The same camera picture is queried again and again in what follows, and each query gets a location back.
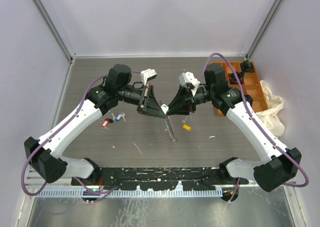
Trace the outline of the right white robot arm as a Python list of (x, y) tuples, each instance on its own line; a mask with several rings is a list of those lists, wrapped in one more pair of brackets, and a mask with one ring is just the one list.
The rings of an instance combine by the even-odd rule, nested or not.
[(191, 72), (179, 76), (179, 89), (168, 105), (167, 115), (184, 115), (196, 111), (196, 106), (211, 102), (231, 120), (249, 140), (259, 156), (258, 161), (237, 157), (219, 164), (219, 178), (231, 184), (236, 178), (255, 181), (264, 191), (271, 192), (293, 179), (298, 172), (302, 154), (288, 148), (262, 123), (238, 88), (230, 87), (220, 64), (209, 64), (201, 84)]

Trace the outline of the green key tag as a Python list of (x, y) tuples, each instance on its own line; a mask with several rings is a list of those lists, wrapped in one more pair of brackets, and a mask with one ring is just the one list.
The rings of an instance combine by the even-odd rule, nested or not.
[(169, 110), (169, 107), (166, 104), (162, 104), (161, 109), (164, 112), (164, 114), (166, 115)]

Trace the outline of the metal key holder blue handle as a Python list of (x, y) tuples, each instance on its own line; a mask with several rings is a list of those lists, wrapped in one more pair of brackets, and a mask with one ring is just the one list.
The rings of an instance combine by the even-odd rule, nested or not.
[(167, 129), (168, 135), (173, 142), (176, 142), (178, 139), (175, 135), (173, 125), (169, 116), (166, 116), (164, 119), (165, 127)]

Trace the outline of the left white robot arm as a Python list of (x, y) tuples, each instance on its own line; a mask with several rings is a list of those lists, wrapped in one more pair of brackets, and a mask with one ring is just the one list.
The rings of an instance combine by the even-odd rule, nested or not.
[(69, 144), (90, 124), (104, 116), (119, 102), (135, 105), (141, 115), (165, 118), (165, 113), (155, 98), (154, 88), (149, 83), (156, 78), (153, 69), (140, 72), (141, 87), (130, 84), (131, 68), (116, 64), (102, 83), (92, 82), (86, 89), (79, 105), (52, 130), (38, 139), (29, 137), (24, 142), (30, 166), (47, 182), (54, 183), (61, 177), (82, 178), (88, 185), (100, 180), (100, 169), (89, 158), (75, 159), (63, 156)]

